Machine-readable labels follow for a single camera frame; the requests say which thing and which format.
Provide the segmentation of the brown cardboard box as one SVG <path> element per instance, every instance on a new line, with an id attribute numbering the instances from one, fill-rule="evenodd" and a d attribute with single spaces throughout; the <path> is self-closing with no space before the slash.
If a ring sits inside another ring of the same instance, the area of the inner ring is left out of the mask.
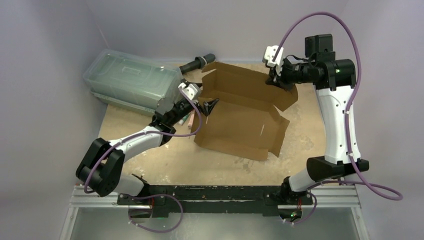
<path id="1" fill-rule="evenodd" d="M 268 74 L 213 62 L 202 72 L 200 104 L 218 99 L 209 116 L 195 116 L 194 142 L 202 148 L 266 161 L 280 155 L 290 121 L 281 113 L 298 101 L 298 90 L 267 85 Z"/>

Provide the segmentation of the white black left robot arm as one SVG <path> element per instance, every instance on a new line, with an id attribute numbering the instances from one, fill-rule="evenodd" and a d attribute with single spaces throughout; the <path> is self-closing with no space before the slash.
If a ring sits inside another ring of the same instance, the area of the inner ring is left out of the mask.
<path id="1" fill-rule="evenodd" d="M 115 192 L 127 195 L 138 205 L 146 203 L 148 184 L 141 176 L 122 173 L 124 164 L 137 155 L 158 148 L 172 138 L 189 137 L 177 134 L 175 124 L 195 111 L 199 118 L 207 117 L 219 102 L 218 98 L 199 103 L 202 84 L 181 80 L 177 87 L 182 98 L 178 101 L 162 98 L 158 101 L 151 122 L 142 130 L 128 136 L 105 140 L 95 139 L 76 169 L 76 177 L 83 182 L 86 194 L 96 193 L 100 197 Z"/>

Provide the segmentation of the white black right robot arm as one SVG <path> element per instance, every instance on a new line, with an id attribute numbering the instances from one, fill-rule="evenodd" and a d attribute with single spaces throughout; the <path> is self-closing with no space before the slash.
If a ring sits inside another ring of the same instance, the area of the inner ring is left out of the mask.
<path id="1" fill-rule="evenodd" d="M 323 156 L 310 157 L 306 167 L 286 177 L 276 197 L 288 204 L 306 195 L 308 188 L 327 179 L 366 172 L 356 143 L 353 103 L 357 85 L 356 66 L 351 59 L 337 59 L 331 34 L 305 38 L 305 57 L 290 62 L 278 46 L 267 46 L 263 63 L 269 68 L 267 85 L 290 92 L 296 84 L 313 84 L 326 139 Z"/>

